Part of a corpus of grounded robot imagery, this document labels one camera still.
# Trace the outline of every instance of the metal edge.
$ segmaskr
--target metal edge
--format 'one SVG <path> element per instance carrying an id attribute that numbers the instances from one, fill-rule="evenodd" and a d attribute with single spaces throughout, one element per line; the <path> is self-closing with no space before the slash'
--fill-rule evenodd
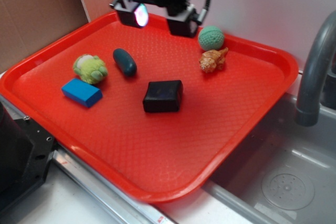
<path id="1" fill-rule="evenodd" d="M 176 224 L 156 208 L 131 199 L 91 167 L 63 147 L 54 152 L 54 162 L 119 223 Z"/>
<path id="2" fill-rule="evenodd" d="M 239 215 L 245 217 L 252 223 L 258 224 L 277 224 L 266 215 L 262 214 L 258 210 L 254 209 L 235 195 L 231 194 L 229 191 L 225 190 L 223 187 L 217 185 L 216 183 L 208 180 L 202 187 L 206 192 L 212 195 L 214 198 L 218 199 L 221 203 L 231 208 L 233 211 Z"/>
<path id="3" fill-rule="evenodd" d="M 12 117 L 13 120 L 15 119 L 22 119 L 26 115 L 19 110 L 17 107 L 15 107 L 11 102 L 9 102 L 6 98 L 4 98 L 0 94 L 0 102 L 3 104 L 9 115 Z"/>

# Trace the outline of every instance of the stainless steel sink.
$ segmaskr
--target stainless steel sink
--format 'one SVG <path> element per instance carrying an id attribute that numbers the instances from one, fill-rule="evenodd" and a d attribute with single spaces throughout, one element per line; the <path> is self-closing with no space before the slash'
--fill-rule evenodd
<path id="1" fill-rule="evenodd" d="M 295 101 L 285 94 L 230 154 L 213 194 L 256 223 L 336 223 L 335 111 L 322 107 L 318 124 L 303 127 Z"/>

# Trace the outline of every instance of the blue block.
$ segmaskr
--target blue block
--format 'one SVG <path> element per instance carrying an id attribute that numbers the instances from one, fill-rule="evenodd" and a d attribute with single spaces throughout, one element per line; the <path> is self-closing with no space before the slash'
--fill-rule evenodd
<path id="1" fill-rule="evenodd" d="M 65 84 L 62 87 L 62 92 L 65 96 L 88 108 L 103 97 L 100 89 L 79 79 L 72 79 Z"/>

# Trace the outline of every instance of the red tray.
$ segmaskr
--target red tray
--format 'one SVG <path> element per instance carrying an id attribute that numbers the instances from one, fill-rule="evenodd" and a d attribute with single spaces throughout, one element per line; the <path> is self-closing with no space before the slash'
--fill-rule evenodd
<path id="1" fill-rule="evenodd" d="M 172 36 L 164 18 L 151 15 L 143 29 L 123 26 L 110 13 L 13 66 L 0 93 L 57 141 L 127 194 L 147 202 L 182 197 L 199 186 L 294 82 L 291 55 L 226 35 L 225 67 L 204 73 L 197 36 Z M 124 77 L 112 53 L 123 48 L 138 65 Z M 91 108 L 65 97 L 72 64 L 98 55 L 108 77 Z M 149 81 L 181 80 L 181 109 L 145 113 Z"/>

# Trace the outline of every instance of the black foam cube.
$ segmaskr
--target black foam cube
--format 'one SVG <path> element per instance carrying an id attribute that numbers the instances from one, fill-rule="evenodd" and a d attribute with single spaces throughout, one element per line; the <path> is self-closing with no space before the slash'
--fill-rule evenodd
<path id="1" fill-rule="evenodd" d="M 145 112 L 176 112 L 180 109 L 183 93 L 182 81 L 151 81 L 143 108 Z"/>

